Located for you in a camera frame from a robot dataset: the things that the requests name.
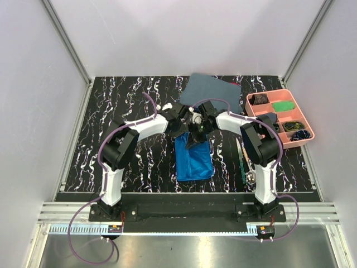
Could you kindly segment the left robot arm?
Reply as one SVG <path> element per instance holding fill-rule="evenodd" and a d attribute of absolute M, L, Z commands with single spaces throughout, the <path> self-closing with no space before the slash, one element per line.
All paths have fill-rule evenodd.
<path fill-rule="evenodd" d="M 188 106 L 167 104 L 166 108 L 136 121 L 114 121 L 102 137 L 98 163 L 102 167 L 102 188 L 97 201 L 101 215 L 108 221 L 120 216 L 119 202 L 124 169 L 133 158 L 137 143 L 147 137 L 166 134 L 176 138 L 186 132 L 183 120 L 190 114 Z"/>

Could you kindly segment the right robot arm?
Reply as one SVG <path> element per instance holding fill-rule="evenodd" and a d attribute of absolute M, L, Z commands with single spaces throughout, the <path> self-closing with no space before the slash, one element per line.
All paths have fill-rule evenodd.
<path fill-rule="evenodd" d="M 192 106 L 190 111 L 201 114 L 200 123 L 188 124 L 186 148 L 190 149 L 207 140 L 215 130 L 224 130 L 241 135 L 248 159 L 255 166 L 254 202 L 247 208 L 248 216 L 266 221 L 278 207 L 278 195 L 274 176 L 276 165 L 283 153 L 282 141 L 272 121 L 266 115 L 247 117 L 228 109 L 217 110 L 212 99 L 204 99 Z"/>

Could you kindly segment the blue cloth napkin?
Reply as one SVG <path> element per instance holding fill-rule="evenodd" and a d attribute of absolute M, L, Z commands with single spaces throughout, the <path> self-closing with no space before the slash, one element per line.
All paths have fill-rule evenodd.
<path fill-rule="evenodd" d="M 175 139 L 177 181 L 210 179 L 214 173 L 209 143 L 199 143 L 186 148 L 189 134 L 186 132 Z"/>

